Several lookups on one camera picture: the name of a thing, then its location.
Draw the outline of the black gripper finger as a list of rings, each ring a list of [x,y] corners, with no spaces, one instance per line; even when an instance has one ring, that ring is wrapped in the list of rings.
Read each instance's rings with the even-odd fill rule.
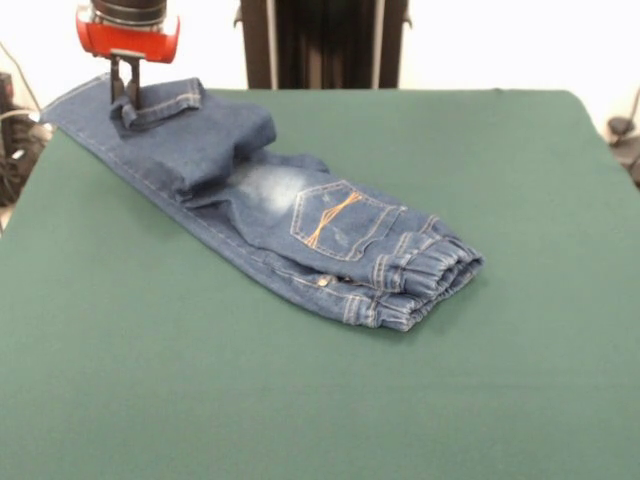
[[[125,86],[120,76],[120,57],[112,54],[110,56],[110,95],[111,102],[114,103],[125,92]]]
[[[126,86],[126,93],[135,110],[140,108],[140,58],[126,57],[125,62],[130,66],[131,78]]]

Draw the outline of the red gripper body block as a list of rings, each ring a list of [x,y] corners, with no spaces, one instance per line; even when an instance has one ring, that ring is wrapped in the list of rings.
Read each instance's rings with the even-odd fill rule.
[[[180,17],[166,4],[80,4],[75,24],[82,49],[94,57],[169,64],[176,56]]]

